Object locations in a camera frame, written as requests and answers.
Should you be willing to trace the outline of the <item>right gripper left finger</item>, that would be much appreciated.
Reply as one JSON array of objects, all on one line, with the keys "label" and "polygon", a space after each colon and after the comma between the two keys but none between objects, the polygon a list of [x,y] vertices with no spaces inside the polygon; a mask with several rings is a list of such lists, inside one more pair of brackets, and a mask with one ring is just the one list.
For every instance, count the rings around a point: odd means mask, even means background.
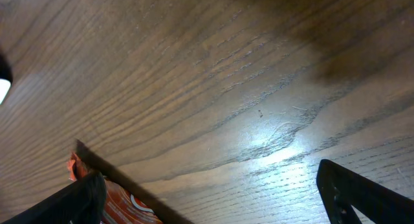
[{"label": "right gripper left finger", "polygon": [[4,224],[95,223],[102,220],[106,185],[100,172],[92,172],[66,186]]}]

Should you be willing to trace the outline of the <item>orange brown snack bar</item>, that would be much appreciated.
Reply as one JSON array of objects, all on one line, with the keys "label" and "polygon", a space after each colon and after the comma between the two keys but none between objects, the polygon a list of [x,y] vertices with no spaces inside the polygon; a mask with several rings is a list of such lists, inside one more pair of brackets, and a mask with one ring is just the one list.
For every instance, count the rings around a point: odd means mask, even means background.
[{"label": "orange brown snack bar", "polygon": [[[76,181],[93,169],[89,168],[74,152],[67,163],[70,179]],[[134,195],[103,176],[106,186],[105,206],[100,223],[105,224],[163,224],[154,211]]]}]

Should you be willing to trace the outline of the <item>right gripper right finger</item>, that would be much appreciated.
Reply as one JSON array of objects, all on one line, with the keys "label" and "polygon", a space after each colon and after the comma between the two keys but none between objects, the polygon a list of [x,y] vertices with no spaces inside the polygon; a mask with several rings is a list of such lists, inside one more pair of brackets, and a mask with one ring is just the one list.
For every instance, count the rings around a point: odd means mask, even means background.
[{"label": "right gripper right finger", "polygon": [[358,223],[359,210],[374,223],[413,223],[413,200],[327,159],[316,184],[331,223]]}]

